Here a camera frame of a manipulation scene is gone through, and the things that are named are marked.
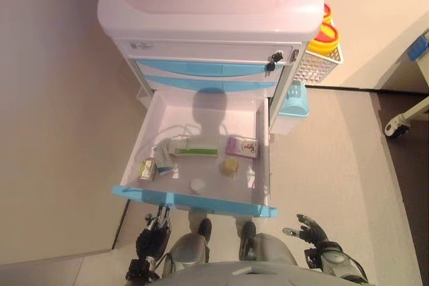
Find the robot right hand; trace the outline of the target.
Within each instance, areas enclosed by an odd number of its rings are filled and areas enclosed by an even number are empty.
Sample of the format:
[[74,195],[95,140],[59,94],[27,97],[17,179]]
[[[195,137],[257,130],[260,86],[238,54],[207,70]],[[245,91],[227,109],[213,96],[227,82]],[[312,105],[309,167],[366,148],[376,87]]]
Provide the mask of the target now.
[[299,238],[307,243],[317,246],[321,242],[328,242],[328,237],[322,227],[310,217],[304,214],[296,215],[298,222],[302,223],[299,230],[293,228],[282,228],[286,236]]

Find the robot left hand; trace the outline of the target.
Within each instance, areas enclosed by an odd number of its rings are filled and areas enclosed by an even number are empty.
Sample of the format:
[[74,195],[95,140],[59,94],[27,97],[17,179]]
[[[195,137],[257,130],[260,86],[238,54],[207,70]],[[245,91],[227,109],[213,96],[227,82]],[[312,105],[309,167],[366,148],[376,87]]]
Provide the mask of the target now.
[[171,235],[170,207],[160,205],[154,216],[145,216],[146,225],[137,237],[135,247],[138,259],[153,258],[155,261],[164,255]]

